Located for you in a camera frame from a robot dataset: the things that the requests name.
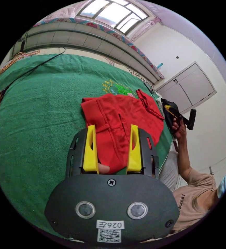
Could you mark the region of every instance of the finger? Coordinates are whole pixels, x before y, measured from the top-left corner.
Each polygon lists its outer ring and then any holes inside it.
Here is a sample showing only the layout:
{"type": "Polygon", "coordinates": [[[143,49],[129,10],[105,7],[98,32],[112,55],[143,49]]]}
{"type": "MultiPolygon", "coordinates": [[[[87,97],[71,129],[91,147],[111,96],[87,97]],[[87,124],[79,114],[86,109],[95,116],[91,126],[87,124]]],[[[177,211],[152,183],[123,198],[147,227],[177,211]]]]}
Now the finger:
{"type": "Polygon", "coordinates": [[[179,125],[176,122],[173,123],[173,126],[179,128],[179,125]]]}
{"type": "Polygon", "coordinates": [[[99,171],[99,174],[107,174],[110,171],[110,167],[98,163],[98,171],[99,171]]]}
{"type": "Polygon", "coordinates": [[[181,124],[181,125],[184,125],[183,119],[180,120],[180,124],[181,124]]]}

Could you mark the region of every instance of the black handle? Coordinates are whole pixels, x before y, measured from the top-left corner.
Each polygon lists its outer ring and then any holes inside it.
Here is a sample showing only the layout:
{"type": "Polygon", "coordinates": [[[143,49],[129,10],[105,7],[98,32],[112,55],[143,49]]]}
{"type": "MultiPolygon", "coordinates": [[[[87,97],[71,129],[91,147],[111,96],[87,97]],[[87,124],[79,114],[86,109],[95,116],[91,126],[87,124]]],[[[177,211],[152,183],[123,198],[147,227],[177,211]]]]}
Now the black handle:
{"type": "Polygon", "coordinates": [[[146,176],[153,176],[159,178],[159,157],[157,155],[152,137],[143,129],[138,128],[141,157],[142,157],[142,170],[146,176]]]}
{"type": "Polygon", "coordinates": [[[187,125],[188,130],[193,130],[194,122],[196,117],[196,109],[191,109],[190,117],[189,117],[189,125],[187,125]]]}
{"type": "Polygon", "coordinates": [[[78,132],[71,143],[66,161],[66,178],[80,175],[84,162],[87,128],[78,132]]]}

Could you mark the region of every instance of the qr code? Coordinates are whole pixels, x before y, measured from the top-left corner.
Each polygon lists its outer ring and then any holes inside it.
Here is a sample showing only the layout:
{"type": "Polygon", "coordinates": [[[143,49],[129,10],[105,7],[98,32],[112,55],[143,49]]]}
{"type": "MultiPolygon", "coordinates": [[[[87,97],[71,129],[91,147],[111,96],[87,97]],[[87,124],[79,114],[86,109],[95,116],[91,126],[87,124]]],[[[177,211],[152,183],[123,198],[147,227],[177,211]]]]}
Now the qr code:
{"type": "Polygon", "coordinates": [[[98,229],[97,241],[106,243],[121,243],[121,230],[98,229]]]}

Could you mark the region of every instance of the green blanket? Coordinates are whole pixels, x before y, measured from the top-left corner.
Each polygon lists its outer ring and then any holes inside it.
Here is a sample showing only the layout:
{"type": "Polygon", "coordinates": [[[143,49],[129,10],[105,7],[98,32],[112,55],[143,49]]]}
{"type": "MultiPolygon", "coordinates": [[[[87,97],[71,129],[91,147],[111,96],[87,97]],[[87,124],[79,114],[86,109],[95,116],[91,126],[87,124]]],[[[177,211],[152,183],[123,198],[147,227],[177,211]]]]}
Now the green blanket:
{"type": "MultiPolygon", "coordinates": [[[[53,54],[22,59],[0,75],[0,90],[53,54]]],[[[73,136],[85,127],[83,97],[133,94],[143,82],[130,73],[88,57],[63,54],[16,80],[0,106],[0,185],[30,223],[56,234],[44,216],[48,197],[65,177],[73,136]]],[[[156,146],[159,169],[172,137],[166,123],[156,146]]],[[[117,174],[125,174],[126,169],[117,174]]]]}

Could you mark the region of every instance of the orange rope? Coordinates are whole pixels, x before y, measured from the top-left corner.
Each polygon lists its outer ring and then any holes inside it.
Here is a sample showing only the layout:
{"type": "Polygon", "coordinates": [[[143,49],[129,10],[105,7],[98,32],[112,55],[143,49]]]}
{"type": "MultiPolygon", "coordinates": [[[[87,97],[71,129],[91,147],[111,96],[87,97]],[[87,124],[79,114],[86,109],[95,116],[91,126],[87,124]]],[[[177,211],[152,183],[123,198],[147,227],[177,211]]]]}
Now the orange rope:
{"type": "Polygon", "coordinates": [[[5,65],[3,68],[0,69],[0,74],[2,74],[3,72],[5,72],[9,67],[11,67],[18,60],[21,60],[21,59],[23,59],[25,57],[28,57],[28,56],[32,56],[32,55],[38,54],[39,52],[40,52],[40,50],[33,51],[31,53],[22,53],[22,52],[19,52],[18,54],[15,55],[15,57],[7,65],[5,65]]]}

